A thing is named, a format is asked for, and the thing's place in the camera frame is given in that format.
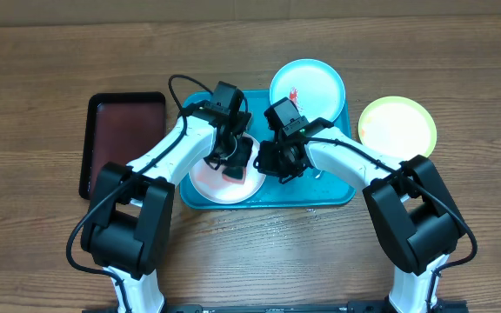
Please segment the white plate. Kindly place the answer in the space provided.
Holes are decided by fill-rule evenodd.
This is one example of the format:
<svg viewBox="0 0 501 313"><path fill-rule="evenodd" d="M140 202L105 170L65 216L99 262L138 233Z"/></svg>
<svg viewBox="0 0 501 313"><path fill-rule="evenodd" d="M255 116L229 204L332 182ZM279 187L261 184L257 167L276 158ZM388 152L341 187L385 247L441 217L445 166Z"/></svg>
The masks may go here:
<svg viewBox="0 0 501 313"><path fill-rule="evenodd" d="M236 184L223 180L222 170L225 166L213 170L204 160L201 160L189 172L190 182L201 196L213 203L235 204L250 199L262 187L265 174L259 173L253 166L259 143L254 137L247 135L253 139L254 144L250 161L245 167L245 183Z"/></svg>

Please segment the yellow-green plate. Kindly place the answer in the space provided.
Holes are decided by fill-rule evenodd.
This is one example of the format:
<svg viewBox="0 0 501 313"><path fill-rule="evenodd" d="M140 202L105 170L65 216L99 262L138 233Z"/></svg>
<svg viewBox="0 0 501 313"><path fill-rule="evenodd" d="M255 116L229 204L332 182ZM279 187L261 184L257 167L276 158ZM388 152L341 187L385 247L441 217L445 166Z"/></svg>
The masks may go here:
<svg viewBox="0 0 501 313"><path fill-rule="evenodd" d="M357 125L360 142L385 155L409 160L428 157L438 131L427 109L406 97L381 97L361 113Z"/></svg>

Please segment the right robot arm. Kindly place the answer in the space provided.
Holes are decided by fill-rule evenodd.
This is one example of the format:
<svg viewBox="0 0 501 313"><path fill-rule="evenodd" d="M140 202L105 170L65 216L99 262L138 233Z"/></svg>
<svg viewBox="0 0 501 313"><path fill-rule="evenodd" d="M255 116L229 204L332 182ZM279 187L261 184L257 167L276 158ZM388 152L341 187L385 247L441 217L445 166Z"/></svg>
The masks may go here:
<svg viewBox="0 0 501 313"><path fill-rule="evenodd" d="M337 176L362 192L378 242L395 266L388 296L395 312L440 312L441 271L467 226L432 161L401 161L347 137L321 117L308 121L287 97L264 113L274 132L254 162L288 183L307 169Z"/></svg>

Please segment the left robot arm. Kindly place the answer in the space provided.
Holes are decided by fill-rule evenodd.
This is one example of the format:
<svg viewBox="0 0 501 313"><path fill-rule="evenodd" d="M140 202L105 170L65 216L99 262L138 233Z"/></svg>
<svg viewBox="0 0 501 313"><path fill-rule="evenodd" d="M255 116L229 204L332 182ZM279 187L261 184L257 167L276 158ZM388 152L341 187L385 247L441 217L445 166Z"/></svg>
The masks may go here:
<svg viewBox="0 0 501 313"><path fill-rule="evenodd" d="M77 270L111 279L118 312L166 310L157 264L169 241L175 189L203 159L245 166L250 119L244 93L219 82L210 99L180 107L175 127L154 148L125 165L104 165L66 257Z"/></svg>

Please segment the teal plastic tray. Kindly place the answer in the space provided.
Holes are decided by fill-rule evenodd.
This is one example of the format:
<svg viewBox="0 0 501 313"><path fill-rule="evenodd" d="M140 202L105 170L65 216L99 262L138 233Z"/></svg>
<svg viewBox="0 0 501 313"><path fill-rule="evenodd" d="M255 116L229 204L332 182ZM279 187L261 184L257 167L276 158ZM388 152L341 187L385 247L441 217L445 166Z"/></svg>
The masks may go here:
<svg viewBox="0 0 501 313"><path fill-rule="evenodd" d="M270 105L268 90L247 90L245 96L253 114L249 134L259 142L270 140L273 132L268 129L264 111ZM296 208L312 206L339 206L348 203L355 190L338 177L307 169L301 177L281 184L273 176L267 176L263 185L250 198L233 204L214 203L200 195L189 176L179 184L183 201L196 210L238 210L264 208Z"/></svg>

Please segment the black rectangular tray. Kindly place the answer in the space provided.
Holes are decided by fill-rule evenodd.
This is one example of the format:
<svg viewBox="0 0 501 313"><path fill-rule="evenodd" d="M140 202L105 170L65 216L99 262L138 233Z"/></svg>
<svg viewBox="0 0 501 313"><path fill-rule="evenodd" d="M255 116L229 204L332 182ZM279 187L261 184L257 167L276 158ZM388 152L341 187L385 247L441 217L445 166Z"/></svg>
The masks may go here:
<svg viewBox="0 0 501 313"><path fill-rule="evenodd" d="M97 93L89 100L78 186L88 200L108 162L125 165L161 141L166 132L164 94Z"/></svg>

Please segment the light blue plate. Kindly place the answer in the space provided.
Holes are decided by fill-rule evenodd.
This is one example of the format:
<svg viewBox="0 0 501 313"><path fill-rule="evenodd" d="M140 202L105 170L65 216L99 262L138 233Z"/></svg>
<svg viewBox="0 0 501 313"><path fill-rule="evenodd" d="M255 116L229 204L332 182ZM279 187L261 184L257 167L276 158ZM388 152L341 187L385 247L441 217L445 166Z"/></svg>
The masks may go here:
<svg viewBox="0 0 501 313"><path fill-rule="evenodd" d="M341 76L327 63L298 59L287 63L273 77L271 104L287 97L301 116L334 122L341 114L346 93Z"/></svg>

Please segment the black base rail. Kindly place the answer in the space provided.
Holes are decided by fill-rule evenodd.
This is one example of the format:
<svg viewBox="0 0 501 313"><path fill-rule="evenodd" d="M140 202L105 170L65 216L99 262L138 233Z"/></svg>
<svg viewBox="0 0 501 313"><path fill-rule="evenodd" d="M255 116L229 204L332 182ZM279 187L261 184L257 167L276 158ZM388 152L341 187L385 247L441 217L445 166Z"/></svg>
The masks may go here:
<svg viewBox="0 0 501 313"><path fill-rule="evenodd" d="M381 313L396 312L386 300L349 301L347 304L304 304L295 306L224 306L203 307L197 304L165 305L167 313ZM83 310L83 313L117 313L117 308ZM468 313L466 301L438 300L432 312Z"/></svg>

